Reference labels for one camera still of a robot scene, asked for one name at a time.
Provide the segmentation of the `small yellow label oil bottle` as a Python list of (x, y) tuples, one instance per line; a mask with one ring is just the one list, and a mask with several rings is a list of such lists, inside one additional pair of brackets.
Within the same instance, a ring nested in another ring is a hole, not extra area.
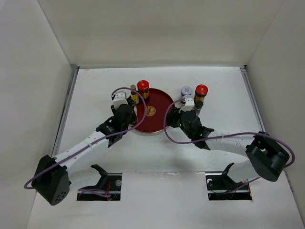
[(130, 86), (130, 88), (132, 89), (131, 91), (131, 98), (135, 101), (136, 104), (139, 103), (139, 96), (137, 93), (135, 93), (135, 91), (137, 91), (136, 86), (134, 84), (132, 84)]

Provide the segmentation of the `white lid sauce jar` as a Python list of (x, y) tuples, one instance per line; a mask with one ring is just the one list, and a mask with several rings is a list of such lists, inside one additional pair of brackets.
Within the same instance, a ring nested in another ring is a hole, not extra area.
[(180, 91), (181, 97), (184, 97), (186, 95), (191, 96), (192, 93), (193, 93), (193, 90), (190, 86), (183, 86)]

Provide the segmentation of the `red lid chili sauce jar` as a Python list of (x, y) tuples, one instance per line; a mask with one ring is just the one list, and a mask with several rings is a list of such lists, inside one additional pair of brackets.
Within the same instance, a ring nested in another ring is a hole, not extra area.
[(144, 100), (149, 98), (149, 82), (146, 80), (140, 80), (137, 83), (138, 92), (143, 97)]

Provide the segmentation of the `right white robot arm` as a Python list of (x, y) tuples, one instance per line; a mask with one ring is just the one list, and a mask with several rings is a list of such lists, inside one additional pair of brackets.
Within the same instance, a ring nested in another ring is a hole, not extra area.
[(173, 108), (164, 118), (165, 124), (180, 128), (189, 138), (188, 143), (199, 149), (224, 151), (246, 157), (242, 163), (230, 163), (221, 176), (221, 183), (231, 189), (252, 178), (276, 182), (286, 167), (290, 155), (283, 143), (265, 132), (222, 134), (201, 124), (194, 110)]

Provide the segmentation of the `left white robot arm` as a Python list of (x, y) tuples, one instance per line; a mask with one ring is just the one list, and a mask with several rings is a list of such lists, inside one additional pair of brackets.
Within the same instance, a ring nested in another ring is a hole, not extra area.
[(90, 193), (102, 190), (107, 185), (107, 172), (93, 163), (102, 152), (122, 139), (129, 126), (137, 122), (134, 111), (135, 101), (131, 98), (121, 99), (111, 106), (113, 115), (82, 142), (55, 157), (43, 156), (37, 165), (35, 175), (30, 181), (36, 190), (50, 205), (63, 201), (74, 182), (72, 175), (92, 167), (99, 173), (91, 177)]

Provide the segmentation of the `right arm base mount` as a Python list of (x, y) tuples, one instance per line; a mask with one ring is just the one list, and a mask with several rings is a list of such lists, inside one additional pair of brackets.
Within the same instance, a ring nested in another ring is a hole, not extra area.
[(249, 185), (239, 188), (244, 183), (236, 183), (228, 177), (233, 164), (230, 163), (222, 172), (205, 173), (207, 196), (210, 201), (252, 200)]

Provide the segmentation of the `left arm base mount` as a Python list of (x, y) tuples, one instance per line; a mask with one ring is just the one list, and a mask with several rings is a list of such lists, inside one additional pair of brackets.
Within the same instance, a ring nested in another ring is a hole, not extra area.
[(108, 173), (99, 165), (91, 165), (100, 175), (95, 185), (79, 189), (77, 201), (120, 201), (122, 173)]

